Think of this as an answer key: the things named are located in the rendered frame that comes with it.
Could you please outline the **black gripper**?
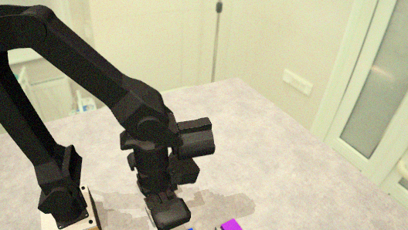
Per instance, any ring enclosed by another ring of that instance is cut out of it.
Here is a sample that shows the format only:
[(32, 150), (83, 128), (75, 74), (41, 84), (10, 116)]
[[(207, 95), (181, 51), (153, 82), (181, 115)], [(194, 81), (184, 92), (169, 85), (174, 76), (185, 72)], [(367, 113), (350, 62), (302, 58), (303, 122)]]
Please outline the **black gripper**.
[(134, 159), (134, 152), (127, 156), (127, 162), (131, 169), (137, 168), (137, 185), (141, 193), (157, 230), (170, 230), (189, 222), (191, 212), (182, 198), (177, 198), (174, 191), (171, 191), (169, 184), (169, 173), (173, 171), (173, 166), (168, 161), (167, 165), (159, 171), (144, 171), (140, 169)]

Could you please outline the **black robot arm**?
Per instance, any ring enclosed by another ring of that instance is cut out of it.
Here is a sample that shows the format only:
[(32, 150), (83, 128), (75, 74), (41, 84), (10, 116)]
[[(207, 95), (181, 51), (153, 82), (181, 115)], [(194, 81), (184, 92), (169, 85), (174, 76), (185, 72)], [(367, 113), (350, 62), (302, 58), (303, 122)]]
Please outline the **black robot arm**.
[(125, 129), (121, 150), (133, 149), (140, 169), (159, 171), (169, 161), (171, 191), (195, 184), (200, 169), (192, 157), (216, 150), (208, 117), (176, 123), (158, 90), (121, 73), (47, 6), (0, 5), (0, 124), (32, 162), (38, 209), (51, 213), (59, 230), (89, 217), (80, 190), (83, 158), (72, 144), (55, 142), (19, 85), (7, 52), (19, 48), (32, 48), (109, 107)]

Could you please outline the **red button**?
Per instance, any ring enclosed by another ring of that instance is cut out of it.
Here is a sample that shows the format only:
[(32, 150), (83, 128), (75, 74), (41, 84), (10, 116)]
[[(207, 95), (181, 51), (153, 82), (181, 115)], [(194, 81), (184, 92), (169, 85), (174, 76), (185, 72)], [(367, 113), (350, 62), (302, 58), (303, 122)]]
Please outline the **red button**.
[(148, 206), (147, 206), (147, 205), (144, 205), (144, 206), (145, 206), (145, 210), (146, 210), (146, 212), (147, 212), (147, 215), (148, 215), (148, 217), (149, 217), (149, 220), (151, 221), (151, 224), (152, 224), (153, 227), (155, 228), (156, 225), (155, 225), (155, 223), (154, 223), (154, 221), (153, 221), (153, 218), (152, 218), (152, 216), (151, 216), (151, 210), (148, 209)]

